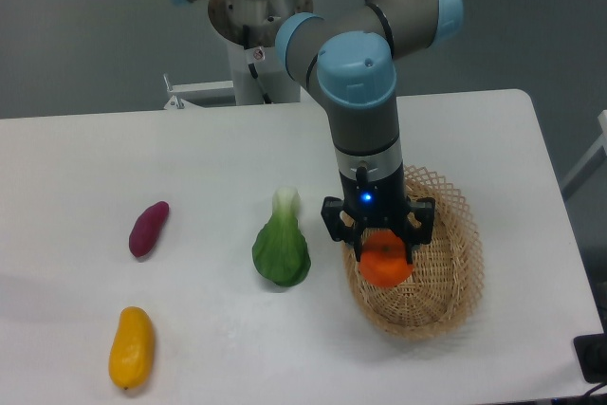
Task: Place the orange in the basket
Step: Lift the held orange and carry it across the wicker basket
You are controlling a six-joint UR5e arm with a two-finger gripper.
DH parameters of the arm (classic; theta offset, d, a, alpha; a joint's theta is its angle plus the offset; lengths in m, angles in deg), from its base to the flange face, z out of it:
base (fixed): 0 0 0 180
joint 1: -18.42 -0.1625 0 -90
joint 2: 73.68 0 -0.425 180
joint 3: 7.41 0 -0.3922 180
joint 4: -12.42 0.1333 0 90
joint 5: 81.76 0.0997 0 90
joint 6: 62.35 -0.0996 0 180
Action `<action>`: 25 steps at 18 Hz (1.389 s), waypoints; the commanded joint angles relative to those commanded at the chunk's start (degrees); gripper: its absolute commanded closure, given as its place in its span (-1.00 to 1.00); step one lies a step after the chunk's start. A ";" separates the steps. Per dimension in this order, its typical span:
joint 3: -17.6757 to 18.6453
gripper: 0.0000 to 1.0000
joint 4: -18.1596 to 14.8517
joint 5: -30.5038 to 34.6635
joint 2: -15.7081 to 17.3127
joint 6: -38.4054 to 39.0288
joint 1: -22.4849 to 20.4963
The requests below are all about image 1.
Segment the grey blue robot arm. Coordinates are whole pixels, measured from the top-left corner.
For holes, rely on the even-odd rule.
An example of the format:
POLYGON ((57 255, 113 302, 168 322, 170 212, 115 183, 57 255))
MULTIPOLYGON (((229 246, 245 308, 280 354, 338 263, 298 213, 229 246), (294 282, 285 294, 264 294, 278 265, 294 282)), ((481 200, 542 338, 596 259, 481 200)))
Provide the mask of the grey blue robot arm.
POLYGON ((331 238, 355 253, 369 229, 390 230, 407 254, 429 244, 434 201, 404 188, 395 60, 456 34, 462 0, 364 0, 334 20, 316 15, 311 0, 208 2, 215 31, 244 53, 232 68, 238 101, 278 102, 292 87, 324 109, 343 188, 322 203, 331 238))

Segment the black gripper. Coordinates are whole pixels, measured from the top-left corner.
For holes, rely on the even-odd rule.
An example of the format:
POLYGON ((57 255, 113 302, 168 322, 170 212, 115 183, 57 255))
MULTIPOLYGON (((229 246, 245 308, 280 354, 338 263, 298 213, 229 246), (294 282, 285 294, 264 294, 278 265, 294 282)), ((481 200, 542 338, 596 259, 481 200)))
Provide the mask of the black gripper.
POLYGON ((329 236, 347 244, 360 261, 362 234, 370 226, 384 226, 404 245, 408 265, 414 263, 414 250, 432 241, 435 200, 411 200, 404 187, 404 170, 398 168, 380 180, 359 184, 340 175, 343 200, 327 196, 321 216, 329 236))

